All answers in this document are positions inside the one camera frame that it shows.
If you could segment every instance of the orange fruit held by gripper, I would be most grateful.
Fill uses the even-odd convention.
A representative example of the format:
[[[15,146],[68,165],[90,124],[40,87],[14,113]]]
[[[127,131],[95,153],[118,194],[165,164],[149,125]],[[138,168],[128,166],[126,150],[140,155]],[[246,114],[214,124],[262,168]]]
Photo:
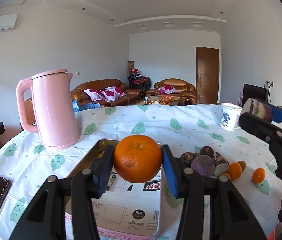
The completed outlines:
[[[231,176],[231,180],[238,179],[242,174],[242,167],[239,163],[231,163],[228,167],[228,174]]]
[[[151,180],[159,172],[161,163],[161,148],[145,135],[127,136],[114,149],[114,168],[126,181],[144,183]]]
[[[255,184],[261,183],[265,179],[265,169],[257,168],[252,176],[252,181]]]

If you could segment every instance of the kettle lid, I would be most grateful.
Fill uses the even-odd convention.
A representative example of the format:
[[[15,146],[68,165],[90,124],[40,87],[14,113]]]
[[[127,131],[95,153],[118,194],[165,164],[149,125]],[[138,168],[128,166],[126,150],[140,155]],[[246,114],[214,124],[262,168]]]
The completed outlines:
[[[36,75],[32,76],[31,79],[35,79],[35,78],[38,78],[38,77],[47,76],[47,75],[51,75],[51,74],[56,74],[56,73],[62,73],[62,72],[68,72],[68,70],[65,69],[65,68],[49,70],[49,71],[45,71],[45,72],[41,72],[39,74],[36,74]]]

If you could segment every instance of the coffee table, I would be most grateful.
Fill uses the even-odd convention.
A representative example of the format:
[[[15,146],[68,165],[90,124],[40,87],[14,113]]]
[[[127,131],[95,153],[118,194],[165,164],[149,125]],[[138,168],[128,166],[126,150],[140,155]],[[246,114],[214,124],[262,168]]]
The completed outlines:
[[[157,96],[149,96],[149,100],[160,100],[160,97],[157,97]],[[179,106],[181,103],[181,99],[180,100],[175,100],[175,101],[172,101],[170,104],[168,104],[167,106]],[[138,101],[135,101],[131,104],[129,104],[129,106],[142,106],[142,105],[145,105],[145,99],[142,98]]]

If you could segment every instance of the sofa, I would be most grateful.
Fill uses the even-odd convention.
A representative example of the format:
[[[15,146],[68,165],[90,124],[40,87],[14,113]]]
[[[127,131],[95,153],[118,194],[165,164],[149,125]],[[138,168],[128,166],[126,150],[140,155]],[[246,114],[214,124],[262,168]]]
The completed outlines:
[[[160,95],[166,95],[166,94],[161,94],[160,91],[158,90],[160,87],[163,87],[165,85],[170,85],[175,87],[178,92],[171,93],[169,96],[171,97],[178,97],[181,99],[181,105],[185,105],[185,102],[190,102],[191,105],[196,105],[197,104],[197,94],[195,93],[195,87],[194,85],[182,80],[182,79],[177,79],[177,78],[168,78],[164,79],[160,82],[156,82],[154,84],[154,89],[148,90],[145,93],[146,97],[149,96],[160,96]]]
[[[118,79],[101,79],[94,80],[80,84],[74,90],[71,91],[72,101],[78,100],[78,105],[84,105],[92,102],[91,98],[84,93],[86,89],[103,90],[107,87],[118,86],[120,87],[126,96],[120,97],[115,101],[106,102],[103,100],[94,101],[104,106],[126,106],[144,97],[144,91],[141,89],[127,88],[126,84],[122,83]]]

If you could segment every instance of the pink and white pillow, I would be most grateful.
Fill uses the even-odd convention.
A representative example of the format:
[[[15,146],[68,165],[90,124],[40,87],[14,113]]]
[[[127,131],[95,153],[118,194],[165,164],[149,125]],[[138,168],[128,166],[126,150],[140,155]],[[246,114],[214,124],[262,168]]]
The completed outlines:
[[[101,93],[103,94],[103,96],[105,97],[105,101],[107,102],[115,101],[120,97],[119,94],[109,91],[107,89],[102,90]]]
[[[122,89],[117,86],[108,87],[106,88],[106,90],[112,91],[113,93],[120,95],[120,97],[126,96],[126,94],[122,91]]]
[[[177,90],[175,87],[170,86],[170,85],[160,87],[159,91],[161,94],[171,94],[171,93],[179,92],[179,90]]]
[[[97,100],[105,100],[105,96],[102,94],[100,90],[95,90],[95,89],[86,89],[83,90],[92,101],[97,101]]]

